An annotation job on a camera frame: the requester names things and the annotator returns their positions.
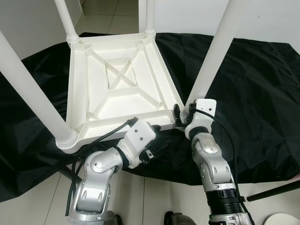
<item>black cable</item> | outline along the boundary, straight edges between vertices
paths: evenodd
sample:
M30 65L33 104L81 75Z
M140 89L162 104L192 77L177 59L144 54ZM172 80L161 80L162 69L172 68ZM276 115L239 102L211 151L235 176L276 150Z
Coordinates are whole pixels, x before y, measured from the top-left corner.
M236 157L236 152L235 152L235 148L234 148L234 144L233 144L233 139L231 137L231 135L229 134L228 130L226 129L226 127L222 124L221 121L219 121L216 117L210 115L209 113L205 112L205 111L202 111L202 110L199 110L199 109L195 109L196 112L198 113L201 113L203 115L206 115L208 117L210 117L211 119L213 119L215 122L217 122L222 128L223 130L225 131L225 133L227 134L230 142L231 142L231 145L232 145L232 153L233 153L233 161L234 161L234 169L233 169L233 176L234 176L234 184L236 186L236 192L238 194L238 196L240 197L240 190L239 190L239 183L238 183L238 171L237 171L237 157ZM252 216L251 214L249 213L248 209L246 208L245 204L243 201L241 201L241 206L243 208L243 210L248 213L249 215L249 218L252 222L252 224L255 224L254 223L254 220L252 219Z
M65 216L67 217L69 215L69 211L70 211L70 205L71 205L71 198L72 198L72 194L73 196L75 196L75 191L76 191L76 183L75 183L75 180L76 180L76 177L78 176L79 174L79 171L81 169L81 167L83 166L87 156L84 156L88 150L90 150L92 147L95 146L95 144L97 144L99 141L102 141L103 139L109 137L110 135L113 135L114 133L116 133L117 131L121 130L122 128L124 128L125 126L127 125L130 125L132 126L135 122L137 121L137 118L133 118L133 119L130 119L130 120L127 120L125 123L123 123L121 126L115 128L114 130L106 133L105 135L97 138L96 140L94 140L93 142L91 142L90 144L84 146L76 155L75 155L75 159L72 163L72 172L73 172L73 176L72 176L72 182L71 182L71 185L70 185L70 188L69 188L69 192L68 192L68 195L67 195L67 206L66 206L66 213L65 213ZM82 161L80 162L76 172L75 172L75 166L76 166L76 162L78 161L79 157L82 156L83 159Z

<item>black fabric backdrop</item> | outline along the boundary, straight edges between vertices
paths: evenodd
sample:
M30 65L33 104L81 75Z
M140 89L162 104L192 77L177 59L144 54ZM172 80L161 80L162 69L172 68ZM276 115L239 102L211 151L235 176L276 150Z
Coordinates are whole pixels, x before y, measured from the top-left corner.
M95 34L84 33L83 36ZM198 34L157 34L156 42L172 79L186 101L212 41ZM23 60L63 118L66 116L70 49L51 46ZM300 57L288 45L235 39L207 94L230 131L238 155L239 182L287 180L300 172ZM0 201L17 197L63 166L64 154L44 125L0 76ZM229 139L218 124L213 135L233 164ZM199 185L199 172L184 133L159 133L168 141L159 157L129 172ZM105 150L118 140L103 142Z

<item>white round object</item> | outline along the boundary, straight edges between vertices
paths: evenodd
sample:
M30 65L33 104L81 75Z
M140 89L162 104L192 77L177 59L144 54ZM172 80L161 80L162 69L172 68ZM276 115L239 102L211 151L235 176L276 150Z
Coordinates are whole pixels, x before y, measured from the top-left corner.
M291 215L278 213L270 216L263 225L300 225L300 220Z

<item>tile floor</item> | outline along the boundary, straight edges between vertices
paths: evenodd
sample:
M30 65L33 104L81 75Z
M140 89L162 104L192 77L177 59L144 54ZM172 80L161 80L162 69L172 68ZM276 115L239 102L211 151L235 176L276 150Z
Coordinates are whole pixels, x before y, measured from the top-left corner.
M127 34L138 32L138 0L82 0L85 16L75 26L78 33ZM209 210L202 186L188 186L119 172L111 182L109 209L124 225L162 225L168 210L182 212L206 225ZM286 182L241 184L249 196ZM70 180L54 174L22 196L0 203L0 224L65 225L64 213ZM300 190L247 203L257 225L274 213L300 219Z
M86 0L75 29L104 34L138 33L138 0Z

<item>white wall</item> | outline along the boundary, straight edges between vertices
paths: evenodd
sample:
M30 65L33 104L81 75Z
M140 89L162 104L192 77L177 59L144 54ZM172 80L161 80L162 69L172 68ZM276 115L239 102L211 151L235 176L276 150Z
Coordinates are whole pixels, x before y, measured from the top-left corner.
M156 0L157 33L214 35L228 0ZM139 0L140 32L145 30L146 0ZM300 53L300 1L253 0L236 38L284 42Z
M79 0L66 3L77 22ZM0 0L0 30L21 59L66 40L54 0Z

